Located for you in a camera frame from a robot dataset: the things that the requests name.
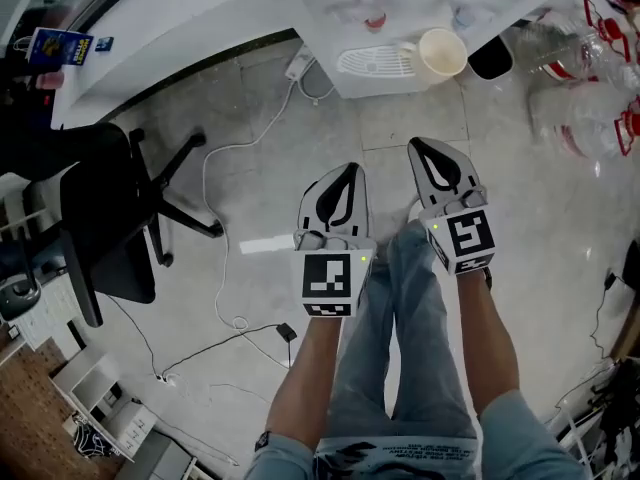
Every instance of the clear plastic bottle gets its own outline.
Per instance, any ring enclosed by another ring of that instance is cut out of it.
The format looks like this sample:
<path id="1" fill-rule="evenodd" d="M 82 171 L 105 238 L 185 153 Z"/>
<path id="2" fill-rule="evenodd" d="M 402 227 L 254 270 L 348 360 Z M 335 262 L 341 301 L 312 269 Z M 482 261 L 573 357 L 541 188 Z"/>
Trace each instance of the clear plastic bottle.
<path id="1" fill-rule="evenodd" d="M 536 91 L 529 109 L 539 137 L 581 157 L 626 156 L 640 135 L 638 98 L 604 82 Z"/>
<path id="2" fill-rule="evenodd" d="M 615 20 L 603 20 L 601 27 L 605 37 L 607 30 L 615 37 L 621 34 Z M 622 38 L 617 41 L 623 44 Z M 634 56 L 629 52 L 625 57 L 614 50 L 596 29 L 580 20 L 569 20 L 562 30 L 530 23 L 518 37 L 515 54 L 529 73 L 544 72 L 559 82 L 598 80 L 620 89 L 640 87 L 640 70 Z"/>

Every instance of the light blue jeans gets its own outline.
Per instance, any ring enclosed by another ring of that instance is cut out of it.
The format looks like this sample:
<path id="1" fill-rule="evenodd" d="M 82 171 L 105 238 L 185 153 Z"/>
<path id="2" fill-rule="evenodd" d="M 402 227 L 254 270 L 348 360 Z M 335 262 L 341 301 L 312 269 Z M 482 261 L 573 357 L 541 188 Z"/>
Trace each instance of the light blue jeans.
<path id="1" fill-rule="evenodd" d="M 476 437 L 449 349 L 434 258 L 424 228 L 412 221 L 389 243 L 388 262 L 374 262 L 355 320 L 345 324 L 326 437 Z M 389 418 L 384 381 L 394 315 L 401 371 Z"/>

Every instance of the black office chair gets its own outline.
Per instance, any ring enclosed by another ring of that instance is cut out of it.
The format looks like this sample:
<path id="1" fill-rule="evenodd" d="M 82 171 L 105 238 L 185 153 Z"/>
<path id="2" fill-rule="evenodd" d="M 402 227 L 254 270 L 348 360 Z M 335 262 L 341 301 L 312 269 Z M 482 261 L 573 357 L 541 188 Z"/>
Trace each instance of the black office chair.
<path id="1" fill-rule="evenodd" d="M 111 147 L 79 162 L 62 177 L 60 238 L 82 314 L 87 324 L 99 327 L 102 315 L 96 291 L 144 304 L 155 299 L 144 227 L 149 228 L 158 263 L 166 267 L 173 263 L 173 256 L 162 250 L 158 214 L 210 238 L 221 236 L 223 228 L 219 221 L 205 226 L 162 198 L 162 191 L 189 152 L 206 143 L 203 134 L 191 136 L 162 173 L 151 180 L 139 146 L 144 140 L 143 130 L 131 132 L 129 141 L 112 124 L 98 124 L 91 130 L 120 134 L 121 138 L 110 141 Z"/>

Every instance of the blue book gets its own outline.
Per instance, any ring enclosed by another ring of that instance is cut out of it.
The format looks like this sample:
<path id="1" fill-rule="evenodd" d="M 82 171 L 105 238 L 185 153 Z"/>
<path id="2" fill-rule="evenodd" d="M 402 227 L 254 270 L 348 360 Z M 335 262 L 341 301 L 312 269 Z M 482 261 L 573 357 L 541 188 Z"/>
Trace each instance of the blue book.
<path id="1" fill-rule="evenodd" d="M 29 64 L 82 66 L 92 41 L 93 36 L 80 32 L 38 27 L 31 38 L 27 59 Z"/>

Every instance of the white cup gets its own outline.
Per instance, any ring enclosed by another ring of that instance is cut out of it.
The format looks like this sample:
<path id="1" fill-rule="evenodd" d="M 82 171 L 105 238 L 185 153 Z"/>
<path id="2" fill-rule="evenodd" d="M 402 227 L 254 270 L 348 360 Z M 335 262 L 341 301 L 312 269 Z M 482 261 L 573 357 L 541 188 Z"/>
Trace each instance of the white cup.
<path id="1" fill-rule="evenodd" d="M 467 47 L 451 30 L 427 30 L 418 44 L 396 43 L 398 53 L 411 59 L 416 76 L 429 85 L 439 84 L 462 72 L 467 65 Z"/>

